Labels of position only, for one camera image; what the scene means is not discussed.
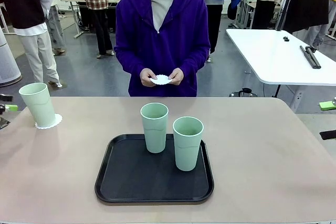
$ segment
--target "cup rim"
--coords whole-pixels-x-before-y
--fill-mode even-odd
[[[44,88],[43,88],[42,90],[36,92],[36,93],[32,93],[32,94],[22,94],[21,90],[22,90],[23,88],[26,88],[26,87],[28,87],[28,86],[32,86],[32,85],[36,85],[36,84],[43,84],[43,85],[44,85]],[[36,94],[42,93],[42,92],[45,91],[46,89],[48,89],[48,86],[47,86],[45,83],[43,83],[43,82],[35,82],[35,83],[31,83],[31,84],[28,84],[28,85],[25,85],[25,86],[21,87],[21,88],[19,89],[19,94],[20,94],[20,95],[36,95]]]
[[[151,104],[159,104],[159,105],[163,105],[163,106],[165,106],[166,109],[167,109],[167,113],[165,113],[165,115],[163,115],[163,116],[160,117],[160,118],[149,118],[149,117],[143,115],[143,114],[142,114],[142,109],[143,109],[144,107],[146,107],[147,105],[151,105]],[[146,119],[149,119],[149,120],[158,120],[158,119],[162,119],[162,118],[164,118],[165,116],[167,116],[168,113],[169,113],[169,109],[168,109],[168,107],[167,107],[166,105],[164,105],[163,103],[159,103],[159,102],[151,102],[151,103],[147,103],[147,104],[145,104],[144,106],[142,106],[142,108],[141,108],[141,110],[140,110],[140,114],[141,114],[141,116],[144,117],[144,118],[146,118]]]
[[[202,125],[202,130],[201,130],[199,133],[195,134],[195,135],[183,135],[183,134],[181,134],[180,132],[178,132],[178,131],[175,129],[175,123],[176,123],[179,119],[183,119],[183,118],[191,118],[191,119],[195,119],[195,120],[199,121],[199,122],[201,123],[201,125]],[[200,135],[200,134],[203,133],[203,131],[204,131],[204,124],[202,123],[202,121],[201,121],[200,119],[197,119],[197,118],[195,118],[195,117],[193,117],[193,116],[183,116],[183,117],[180,117],[180,118],[178,118],[178,119],[176,119],[176,120],[174,121],[174,123],[173,123],[173,130],[174,130],[174,132],[176,132],[176,134],[178,134],[178,135],[180,135],[180,136],[187,136],[187,137],[198,136],[198,135]]]

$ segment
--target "black tray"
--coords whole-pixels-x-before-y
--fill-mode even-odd
[[[120,135],[108,145],[95,185],[104,202],[197,202],[214,190],[205,143],[201,141],[195,169],[175,165],[173,134],[163,152],[147,151],[143,134]]]

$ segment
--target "hand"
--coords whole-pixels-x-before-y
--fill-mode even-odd
[[[169,79],[172,80],[170,84],[180,85],[181,81],[184,78],[184,73],[180,68],[175,68],[172,74],[169,76]]]
[[[140,73],[141,83],[145,87],[150,87],[151,88],[151,87],[155,86],[155,83],[153,83],[149,78],[153,78],[154,80],[157,80],[157,77],[153,73],[152,70],[150,70],[149,68],[142,69],[142,71]]]

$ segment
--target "plastic tumbler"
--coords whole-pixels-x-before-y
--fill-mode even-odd
[[[173,130],[176,166],[184,172],[193,170],[197,162],[204,125],[197,118],[185,116],[173,123]]]
[[[149,103],[141,108],[146,147],[151,153],[160,153],[166,147],[168,111],[161,103]]]
[[[19,94],[33,115],[37,126],[49,127],[55,123],[55,111],[46,84],[26,85],[20,88]]]

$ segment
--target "person in purple hoodie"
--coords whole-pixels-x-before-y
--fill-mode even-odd
[[[195,97],[197,71],[209,55],[204,0],[121,0],[115,51],[131,74],[132,97]],[[150,78],[164,74],[170,84]]]

